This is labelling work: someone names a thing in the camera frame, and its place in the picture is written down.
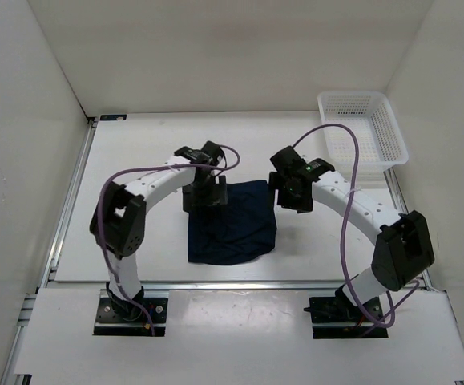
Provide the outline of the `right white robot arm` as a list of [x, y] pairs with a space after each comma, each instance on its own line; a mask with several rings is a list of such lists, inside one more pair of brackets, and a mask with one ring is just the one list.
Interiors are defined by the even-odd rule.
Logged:
[[364, 192], [353, 189], [335, 168], [320, 158], [306, 162], [298, 155], [272, 156], [275, 170], [269, 188], [278, 192], [276, 204], [310, 213], [315, 202], [342, 216], [373, 244], [370, 266], [335, 292], [335, 311], [347, 321], [365, 304], [385, 292], [396, 292], [435, 262], [425, 217], [414, 210], [400, 213]]

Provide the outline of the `navy blue shorts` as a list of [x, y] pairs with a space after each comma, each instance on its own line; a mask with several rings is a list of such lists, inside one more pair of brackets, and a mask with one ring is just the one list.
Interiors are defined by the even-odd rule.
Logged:
[[228, 184], [228, 203], [188, 214], [188, 261], [239, 265], [270, 253], [276, 245], [276, 216], [266, 180]]

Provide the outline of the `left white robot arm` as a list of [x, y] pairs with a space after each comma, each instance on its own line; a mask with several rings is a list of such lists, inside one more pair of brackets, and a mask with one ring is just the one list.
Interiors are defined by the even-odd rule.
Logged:
[[186, 213], [227, 204], [226, 177], [215, 174], [228, 170], [220, 166], [223, 161], [223, 148], [208, 141], [201, 149], [179, 148], [160, 166], [117, 172], [104, 183], [90, 232], [107, 265], [107, 294], [124, 320], [134, 321], [145, 312], [136, 252], [143, 243], [148, 212], [179, 189]]

